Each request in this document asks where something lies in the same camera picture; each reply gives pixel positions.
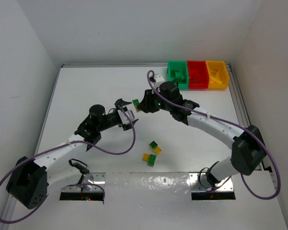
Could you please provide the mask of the green lego plate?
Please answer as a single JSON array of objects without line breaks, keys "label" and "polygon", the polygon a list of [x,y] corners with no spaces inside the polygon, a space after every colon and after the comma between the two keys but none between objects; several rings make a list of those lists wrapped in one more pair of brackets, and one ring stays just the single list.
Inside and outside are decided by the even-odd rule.
[{"label": "green lego plate", "polygon": [[139,112],[140,111],[140,109],[138,108],[138,105],[140,104],[139,100],[138,99],[132,100],[132,104],[134,105],[136,112]]}]

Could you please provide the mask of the red rounded lego brick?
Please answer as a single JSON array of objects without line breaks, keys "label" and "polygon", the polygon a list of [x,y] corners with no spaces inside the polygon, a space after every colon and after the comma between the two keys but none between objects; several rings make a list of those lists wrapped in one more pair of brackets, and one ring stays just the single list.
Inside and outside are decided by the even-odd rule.
[{"label": "red rounded lego brick", "polygon": [[191,78],[190,78],[190,82],[192,83],[192,84],[200,84],[201,83],[201,79],[200,78],[198,78],[197,76],[191,76]]}]

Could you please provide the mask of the long tan lego plate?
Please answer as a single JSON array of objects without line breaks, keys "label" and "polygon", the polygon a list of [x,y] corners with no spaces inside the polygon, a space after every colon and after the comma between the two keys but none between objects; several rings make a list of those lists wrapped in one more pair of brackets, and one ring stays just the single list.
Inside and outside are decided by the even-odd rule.
[{"label": "long tan lego plate", "polygon": [[210,82],[211,84],[222,84],[223,82],[219,80],[218,78],[215,78],[213,76],[210,76]]}]

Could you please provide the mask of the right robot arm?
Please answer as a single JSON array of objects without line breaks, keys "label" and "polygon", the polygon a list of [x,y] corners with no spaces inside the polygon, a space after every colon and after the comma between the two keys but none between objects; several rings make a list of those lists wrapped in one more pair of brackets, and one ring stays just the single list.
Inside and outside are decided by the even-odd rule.
[{"label": "right robot arm", "polygon": [[223,179],[236,175],[251,175],[262,159],[266,156],[263,148],[253,138],[262,139],[256,126],[250,125],[245,131],[228,123],[208,117],[208,112],[199,104],[186,100],[178,87],[166,81],[157,89],[145,90],[144,98],[137,108],[144,113],[155,113],[159,110],[168,111],[172,117],[187,126],[198,128],[224,143],[231,156],[214,163],[204,175],[198,177],[204,188],[214,187]]}]

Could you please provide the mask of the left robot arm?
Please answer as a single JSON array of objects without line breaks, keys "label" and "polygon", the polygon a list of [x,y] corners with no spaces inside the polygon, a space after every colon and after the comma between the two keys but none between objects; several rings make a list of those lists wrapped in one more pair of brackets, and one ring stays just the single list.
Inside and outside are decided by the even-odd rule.
[{"label": "left robot arm", "polygon": [[127,108],[130,102],[118,99],[114,111],[106,113],[104,106],[90,107],[89,115],[77,130],[55,150],[33,160],[22,157],[18,168],[11,174],[6,191],[27,209],[38,207],[46,198],[49,176],[70,162],[78,154],[85,153],[101,140],[101,133],[114,126],[124,131],[132,129],[137,122],[133,111]]}]

